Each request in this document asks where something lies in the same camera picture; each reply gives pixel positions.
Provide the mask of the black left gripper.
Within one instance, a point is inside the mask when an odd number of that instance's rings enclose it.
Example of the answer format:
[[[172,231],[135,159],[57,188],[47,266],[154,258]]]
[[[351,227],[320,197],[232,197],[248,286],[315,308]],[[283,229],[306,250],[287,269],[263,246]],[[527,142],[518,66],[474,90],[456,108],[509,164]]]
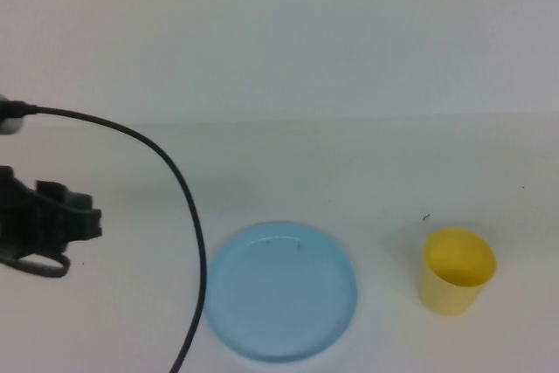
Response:
[[[33,254],[59,256],[59,249],[49,244],[43,216],[59,216],[60,237],[65,243],[102,236],[102,212],[93,208],[90,195],[47,181],[37,181],[35,189],[30,189],[15,177],[12,167],[2,166],[1,260]]]

